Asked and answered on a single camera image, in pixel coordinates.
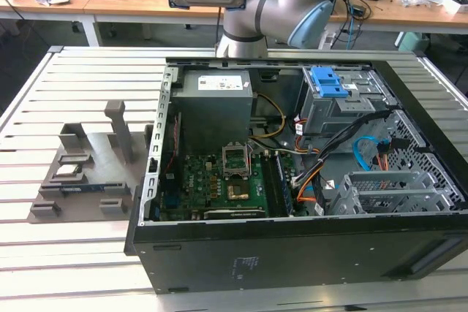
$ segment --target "black cable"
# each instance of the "black cable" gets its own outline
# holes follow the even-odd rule
[[[355,34],[355,37],[353,39],[353,42],[352,42],[352,45],[351,45],[351,49],[354,48],[354,45],[356,44],[356,41],[358,40],[358,38],[361,36],[362,34],[362,30],[361,30],[361,27],[363,25],[363,22],[365,20],[367,20],[368,18],[371,17],[372,15],[372,8],[369,6],[369,4],[367,2],[365,2],[364,0],[359,0],[361,3],[363,3],[364,5],[366,5],[368,11],[367,11],[367,14],[365,17],[360,17],[360,16],[357,16],[356,14],[354,14],[350,9],[351,7],[353,6],[353,4],[351,3],[351,0],[342,0],[345,5],[346,5],[346,21],[343,23],[343,26],[340,28],[339,30],[339,33],[338,35],[336,36],[335,40],[333,41],[333,44],[331,45],[331,47],[333,48],[333,46],[336,44],[336,42],[348,42],[347,40],[342,40],[342,39],[339,39],[339,37],[341,36],[344,30],[344,28],[346,27],[346,25],[348,24],[348,21],[350,19],[350,15],[357,21],[360,21],[359,25],[358,25],[358,30],[356,32],[354,32],[353,34]],[[351,31],[351,28],[350,28],[350,24],[348,25],[348,30],[347,30],[347,33],[350,33]]]
[[[218,19],[216,20],[216,41],[214,43],[215,47],[218,45],[218,41],[219,41],[219,23],[220,22],[221,22],[221,7],[218,8]]]
[[[307,171],[298,175],[295,181],[298,182],[301,179],[307,179],[317,169],[317,165],[321,165],[334,150],[336,150],[343,142],[346,142],[353,135],[355,135],[364,124],[373,120],[387,118],[394,110],[397,110],[397,107],[390,107],[388,110],[369,113],[354,120],[350,125],[344,127],[340,132],[336,133],[332,138],[330,138],[329,141],[327,141],[327,143],[320,149],[320,152],[315,156],[316,161],[314,165]]]
[[[18,15],[18,16],[20,17],[20,19],[23,20],[24,23],[25,23],[25,24],[42,40],[42,42],[43,42],[45,45],[47,45],[47,48],[49,48],[49,47],[50,47],[50,44],[47,43],[47,41],[44,39],[44,37],[42,37],[42,36],[28,23],[28,21],[19,13],[19,11],[16,10],[16,8],[15,8],[13,5],[11,5],[11,3],[10,3],[8,0],[5,0],[5,1],[6,1],[6,2],[8,3],[8,5],[12,8],[12,10],[13,10],[14,12],[16,12],[16,15]]]

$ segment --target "yellow wire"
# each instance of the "yellow wire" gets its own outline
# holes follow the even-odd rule
[[[261,96],[264,99],[267,99],[278,110],[279,114],[281,115],[282,122],[281,122],[281,126],[275,132],[271,132],[271,133],[268,133],[268,134],[252,135],[251,137],[252,138],[257,138],[257,139],[274,137],[275,135],[281,133],[283,131],[283,129],[284,129],[284,126],[286,126],[286,118],[284,116],[284,113],[281,111],[279,106],[273,100],[268,98],[265,94],[258,93],[257,95]]]

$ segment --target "metal rail table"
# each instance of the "metal rail table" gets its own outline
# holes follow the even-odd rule
[[[209,49],[52,47],[0,118],[0,311],[466,311],[468,252],[420,281],[154,294],[137,257],[123,254],[126,221],[28,224],[31,201],[66,122],[110,132],[108,99],[123,99],[132,131],[156,115],[166,57]],[[411,53],[272,50],[272,57],[387,60],[468,157],[467,101]]]

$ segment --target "wire bundle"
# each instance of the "wire bundle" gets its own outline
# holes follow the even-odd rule
[[[378,120],[381,118],[387,118],[396,108],[391,107],[389,110],[377,111],[375,113],[369,113],[368,115],[362,116],[357,120],[353,121],[349,126],[343,128],[340,132],[336,133],[329,141],[323,146],[320,152],[315,157],[314,165],[307,171],[301,173],[298,177],[295,178],[295,183],[302,184],[301,189],[299,190],[299,195],[297,197],[298,201],[301,201],[303,198],[303,192],[306,189],[306,184],[312,182],[317,175],[319,175],[320,170],[325,163],[325,160],[330,156],[330,154],[335,151],[343,142],[349,140],[353,135],[355,135],[358,130],[366,123]],[[320,191],[320,180],[312,182],[314,186],[314,191]]]
[[[348,49],[353,49],[354,48],[354,46],[356,44],[356,41],[358,40],[358,38],[363,33],[362,30],[361,30],[361,26],[363,25],[365,20],[367,20],[368,18],[371,17],[372,8],[364,0],[358,0],[362,4],[364,4],[366,6],[367,10],[368,10],[367,13],[366,13],[366,16],[361,17],[361,16],[357,16],[354,13],[353,4],[351,3],[351,0],[342,0],[342,1],[346,4],[346,12],[347,12],[346,13],[346,21],[343,23],[343,26],[340,28],[339,33],[336,36],[335,40],[333,41],[333,44],[331,45],[331,47],[333,47],[336,44],[336,42],[340,41],[340,42],[347,43],[346,49],[348,50]],[[358,24],[358,30],[355,33],[353,33],[354,32],[354,27],[353,26],[354,26],[354,21],[355,20],[358,21],[359,24]],[[350,21],[350,23],[349,23],[348,29],[347,29],[347,33],[349,34],[348,39],[347,40],[339,39],[339,37],[341,36],[341,33],[343,33],[344,28],[346,27],[346,25],[348,24],[349,21]]]

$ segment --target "gray robot arm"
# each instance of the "gray robot arm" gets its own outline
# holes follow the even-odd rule
[[[311,48],[331,15],[329,0],[247,0],[245,10],[224,13],[218,57],[266,57],[265,36]]]

